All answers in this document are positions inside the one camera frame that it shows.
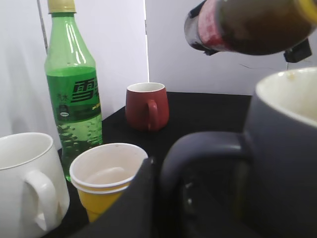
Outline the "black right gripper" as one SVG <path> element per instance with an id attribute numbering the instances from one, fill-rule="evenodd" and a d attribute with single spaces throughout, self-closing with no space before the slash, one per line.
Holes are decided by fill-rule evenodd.
<path id="1" fill-rule="evenodd" d="M 312 50 L 308 39 L 284 52 L 285 61 L 289 63 L 298 63 L 311 55 Z"/>

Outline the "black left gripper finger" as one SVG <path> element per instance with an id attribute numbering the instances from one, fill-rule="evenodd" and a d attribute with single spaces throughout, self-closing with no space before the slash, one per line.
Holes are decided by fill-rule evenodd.
<path id="1" fill-rule="evenodd" d="M 154 223 L 157 167 L 145 159 L 131 184 L 96 221 L 73 238 L 157 238 Z"/>

